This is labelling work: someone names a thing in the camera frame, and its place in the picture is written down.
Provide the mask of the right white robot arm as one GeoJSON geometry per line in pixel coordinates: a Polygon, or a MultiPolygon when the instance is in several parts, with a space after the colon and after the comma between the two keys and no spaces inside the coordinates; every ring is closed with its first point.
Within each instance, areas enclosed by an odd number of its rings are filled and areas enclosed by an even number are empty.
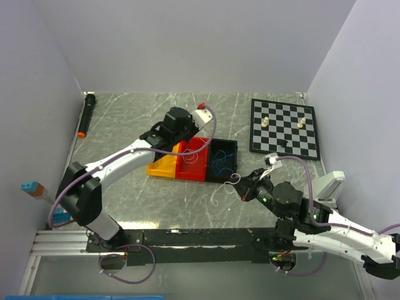
{"type": "Polygon", "coordinates": [[[262,239],[268,250],[317,249],[358,263],[377,278],[399,277],[398,234],[378,234],[317,201],[310,209],[302,191],[288,181],[273,184],[263,172],[257,169],[230,181],[242,201],[255,199],[277,217],[272,232],[262,239]]]}

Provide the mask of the yellow plastic bin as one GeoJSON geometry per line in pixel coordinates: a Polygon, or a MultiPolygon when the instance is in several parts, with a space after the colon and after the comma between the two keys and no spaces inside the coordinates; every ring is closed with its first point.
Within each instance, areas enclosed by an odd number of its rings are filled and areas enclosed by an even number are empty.
{"type": "Polygon", "coordinates": [[[178,157],[175,155],[165,155],[146,166],[146,174],[152,177],[174,179],[176,176],[176,163],[178,157]]]}

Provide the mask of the white tape dispenser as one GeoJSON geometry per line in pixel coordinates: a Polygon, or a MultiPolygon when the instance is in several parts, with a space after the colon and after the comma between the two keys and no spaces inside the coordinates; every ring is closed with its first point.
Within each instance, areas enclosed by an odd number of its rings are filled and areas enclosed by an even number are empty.
{"type": "Polygon", "coordinates": [[[313,179],[313,199],[332,209],[337,209],[336,201],[340,196],[346,177],[342,171],[333,171],[319,178],[313,179]]]}

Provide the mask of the red plastic bin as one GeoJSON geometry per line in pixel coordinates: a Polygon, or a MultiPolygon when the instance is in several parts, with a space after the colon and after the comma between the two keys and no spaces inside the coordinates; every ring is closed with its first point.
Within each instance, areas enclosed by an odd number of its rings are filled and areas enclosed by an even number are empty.
{"type": "MultiPolygon", "coordinates": [[[[182,141],[179,144],[180,153],[191,153],[203,147],[208,141],[206,137],[193,137],[189,142],[182,141]]],[[[201,152],[178,156],[176,161],[176,179],[204,182],[208,163],[208,146],[201,152]]]]}

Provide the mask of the black plastic bin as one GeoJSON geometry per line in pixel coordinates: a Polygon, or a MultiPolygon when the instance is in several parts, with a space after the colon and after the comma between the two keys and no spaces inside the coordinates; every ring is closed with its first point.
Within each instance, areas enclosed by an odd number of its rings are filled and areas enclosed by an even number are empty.
{"type": "Polygon", "coordinates": [[[223,183],[238,169],[238,142],[213,139],[209,144],[206,179],[208,183],[223,183]]]}

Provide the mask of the black white chessboard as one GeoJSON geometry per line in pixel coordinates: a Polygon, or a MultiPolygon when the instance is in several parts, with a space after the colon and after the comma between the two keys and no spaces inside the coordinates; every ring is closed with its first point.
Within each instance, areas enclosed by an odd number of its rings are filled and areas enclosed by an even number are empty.
{"type": "Polygon", "coordinates": [[[250,152],[320,160],[316,116],[312,106],[252,99],[250,122],[250,152]],[[265,117],[269,118],[269,124],[263,128],[261,122],[265,117]],[[299,129],[297,125],[303,117],[306,124],[299,129]],[[281,147],[279,140],[286,140],[287,146],[281,147]]]}

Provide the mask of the white chess pawn right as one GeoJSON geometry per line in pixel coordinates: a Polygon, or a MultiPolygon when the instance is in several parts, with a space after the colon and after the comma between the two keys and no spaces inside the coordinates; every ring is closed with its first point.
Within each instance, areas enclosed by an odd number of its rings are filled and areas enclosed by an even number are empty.
{"type": "Polygon", "coordinates": [[[298,124],[297,124],[297,127],[298,127],[299,129],[301,129],[301,128],[303,128],[303,127],[305,126],[305,124],[306,124],[306,118],[303,117],[303,118],[301,118],[301,119],[299,120],[299,122],[298,122],[298,124]]]}

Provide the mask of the white chess pawn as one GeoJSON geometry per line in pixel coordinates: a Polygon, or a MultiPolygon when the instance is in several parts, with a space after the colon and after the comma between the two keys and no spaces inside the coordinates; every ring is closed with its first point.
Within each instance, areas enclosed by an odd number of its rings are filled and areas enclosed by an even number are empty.
{"type": "Polygon", "coordinates": [[[299,122],[298,122],[298,124],[297,124],[297,127],[298,127],[299,129],[301,129],[301,128],[303,128],[303,127],[305,126],[305,124],[306,124],[306,118],[303,117],[303,118],[301,118],[301,119],[299,120],[299,122]]]}
{"type": "Polygon", "coordinates": [[[269,124],[269,118],[265,117],[261,122],[261,127],[266,128],[268,126],[268,124],[269,124]]]}

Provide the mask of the white chess pawn left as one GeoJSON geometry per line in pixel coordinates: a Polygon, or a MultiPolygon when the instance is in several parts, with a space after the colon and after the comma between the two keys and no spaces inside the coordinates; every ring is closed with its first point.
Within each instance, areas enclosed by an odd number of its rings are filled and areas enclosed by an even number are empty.
{"type": "Polygon", "coordinates": [[[261,127],[266,128],[268,126],[268,124],[269,124],[269,118],[265,117],[261,122],[261,127]]]}

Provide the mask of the black orange marker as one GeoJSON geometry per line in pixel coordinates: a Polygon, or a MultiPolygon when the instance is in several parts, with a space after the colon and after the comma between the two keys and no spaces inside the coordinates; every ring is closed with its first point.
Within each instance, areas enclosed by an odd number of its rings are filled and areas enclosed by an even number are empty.
{"type": "Polygon", "coordinates": [[[78,138],[85,138],[87,133],[88,133],[88,129],[89,129],[89,125],[91,122],[91,118],[93,116],[93,112],[95,110],[96,107],[96,97],[94,94],[87,94],[84,100],[84,109],[82,112],[82,116],[81,116],[81,121],[79,123],[79,127],[78,127],[78,131],[77,131],[77,137],[78,138]]]}

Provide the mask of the blue toy brick stack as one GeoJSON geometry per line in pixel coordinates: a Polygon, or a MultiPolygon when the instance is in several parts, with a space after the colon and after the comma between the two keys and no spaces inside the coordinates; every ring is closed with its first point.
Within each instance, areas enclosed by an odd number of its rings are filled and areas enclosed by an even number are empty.
{"type": "Polygon", "coordinates": [[[53,217],[52,217],[52,222],[54,224],[60,224],[60,223],[65,223],[71,220],[70,214],[63,208],[59,207],[55,210],[53,217]]]}

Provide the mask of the blue brown block tool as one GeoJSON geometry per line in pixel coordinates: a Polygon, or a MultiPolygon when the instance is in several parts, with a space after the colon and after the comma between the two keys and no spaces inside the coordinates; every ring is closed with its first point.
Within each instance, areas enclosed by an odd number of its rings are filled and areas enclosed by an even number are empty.
{"type": "Polygon", "coordinates": [[[37,200],[46,201],[49,204],[54,204],[54,198],[49,191],[37,181],[28,181],[21,184],[21,190],[37,200]]]}

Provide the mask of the blue box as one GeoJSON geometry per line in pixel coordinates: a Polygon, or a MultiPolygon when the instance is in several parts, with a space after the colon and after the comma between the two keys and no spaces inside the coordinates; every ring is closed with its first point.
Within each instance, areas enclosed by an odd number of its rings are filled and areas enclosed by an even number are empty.
{"type": "Polygon", "coordinates": [[[165,300],[160,295],[103,296],[103,295],[10,295],[5,300],[165,300]]]}

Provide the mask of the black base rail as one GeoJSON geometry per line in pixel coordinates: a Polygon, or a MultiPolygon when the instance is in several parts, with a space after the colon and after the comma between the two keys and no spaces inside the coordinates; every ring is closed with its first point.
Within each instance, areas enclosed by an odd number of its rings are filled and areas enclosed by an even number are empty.
{"type": "Polygon", "coordinates": [[[249,261],[268,263],[269,257],[288,250],[303,250],[294,245],[292,229],[273,227],[214,229],[127,229],[122,243],[111,246],[95,237],[87,241],[87,253],[116,253],[126,257],[128,266],[153,263],[214,263],[249,261]]]}

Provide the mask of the aluminium frame rail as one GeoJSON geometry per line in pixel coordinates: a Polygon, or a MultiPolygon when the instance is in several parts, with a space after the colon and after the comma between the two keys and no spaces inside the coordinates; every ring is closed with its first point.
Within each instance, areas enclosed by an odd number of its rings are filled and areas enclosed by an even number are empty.
{"type": "Polygon", "coordinates": [[[293,275],[267,264],[201,262],[125,267],[123,282],[103,276],[84,231],[39,231],[22,295],[152,296],[165,299],[374,299],[368,275],[341,257],[298,251],[293,275]]]}

